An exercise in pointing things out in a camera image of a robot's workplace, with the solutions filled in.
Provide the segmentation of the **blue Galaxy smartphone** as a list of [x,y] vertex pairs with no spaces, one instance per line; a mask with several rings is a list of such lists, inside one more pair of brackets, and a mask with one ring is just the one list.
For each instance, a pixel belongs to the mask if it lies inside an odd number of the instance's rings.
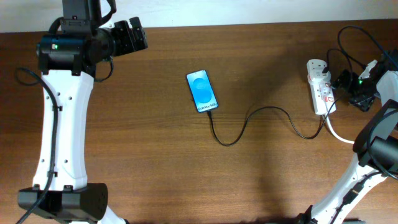
[[204,113],[218,107],[218,102],[213,91],[206,70],[199,70],[186,75],[186,79],[199,113]]

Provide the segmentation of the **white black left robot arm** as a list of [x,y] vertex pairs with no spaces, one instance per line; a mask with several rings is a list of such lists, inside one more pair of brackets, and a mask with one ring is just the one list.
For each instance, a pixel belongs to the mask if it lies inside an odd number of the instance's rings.
[[37,44],[39,73],[34,79],[44,90],[42,143],[32,186],[19,191],[17,202],[25,217],[124,223],[109,207],[106,184],[88,182],[86,116],[98,82],[97,64],[146,49],[146,34],[138,17],[111,22],[114,1],[106,15],[99,1],[64,1],[62,6],[62,17]]

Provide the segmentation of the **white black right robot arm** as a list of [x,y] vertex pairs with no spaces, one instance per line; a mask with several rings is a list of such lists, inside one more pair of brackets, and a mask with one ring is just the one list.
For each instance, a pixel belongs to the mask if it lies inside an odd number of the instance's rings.
[[361,75],[344,71],[335,82],[326,62],[311,59],[307,63],[308,82],[314,110],[326,116],[336,110],[332,89],[342,87],[353,97],[378,94],[382,107],[353,141],[353,159],[331,190],[320,202],[299,214],[295,223],[345,223],[345,218],[360,200],[388,177],[397,177],[397,138],[391,135],[397,126],[397,50],[388,51],[373,61]]

